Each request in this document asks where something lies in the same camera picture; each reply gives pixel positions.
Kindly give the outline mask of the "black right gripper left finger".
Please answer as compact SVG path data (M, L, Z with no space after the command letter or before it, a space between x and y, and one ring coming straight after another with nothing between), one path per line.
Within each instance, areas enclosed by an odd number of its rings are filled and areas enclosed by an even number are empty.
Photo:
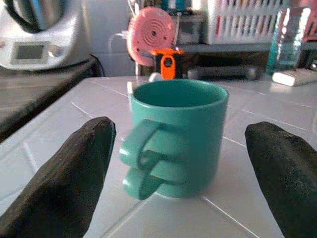
M81 238L102 192L116 137L108 117L87 121L1 215L3 238Z

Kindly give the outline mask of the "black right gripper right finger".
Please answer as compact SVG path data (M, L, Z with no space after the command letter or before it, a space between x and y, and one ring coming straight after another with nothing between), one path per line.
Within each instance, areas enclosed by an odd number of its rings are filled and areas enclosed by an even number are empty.
M317 236L317 152L303 138L267 121L245 130L250 161L286 238Z

